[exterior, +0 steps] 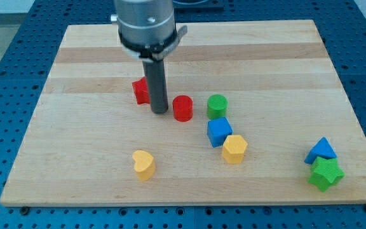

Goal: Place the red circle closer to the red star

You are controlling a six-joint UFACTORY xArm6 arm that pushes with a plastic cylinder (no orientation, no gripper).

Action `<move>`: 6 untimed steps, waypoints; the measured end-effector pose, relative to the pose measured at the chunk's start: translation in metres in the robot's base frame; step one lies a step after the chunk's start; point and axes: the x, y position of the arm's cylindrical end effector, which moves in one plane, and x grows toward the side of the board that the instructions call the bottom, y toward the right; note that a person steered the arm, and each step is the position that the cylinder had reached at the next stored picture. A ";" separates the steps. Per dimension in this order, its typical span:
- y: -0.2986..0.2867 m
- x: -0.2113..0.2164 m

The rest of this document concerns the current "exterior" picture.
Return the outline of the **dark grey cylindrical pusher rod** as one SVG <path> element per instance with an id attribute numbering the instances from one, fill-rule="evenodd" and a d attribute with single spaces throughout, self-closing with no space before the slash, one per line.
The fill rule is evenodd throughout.
<path id="1" fill-rule="evenodd" d="M 163 114 L 168 111 L 168 96 L 164 62 L 143 62 L 151 111 Z"/>

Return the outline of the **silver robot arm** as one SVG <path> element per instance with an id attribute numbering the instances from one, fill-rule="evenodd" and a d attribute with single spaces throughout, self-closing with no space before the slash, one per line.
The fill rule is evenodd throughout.
<path id="1" fill-rule="evenodd" d="M 119 40 L 129 55 L 144 68 L 151 110 L 168 111 L 164 59 L 187 34 L 176 27 L 172 0 L 114 0 L 111 22 L 118 26 Z"/>

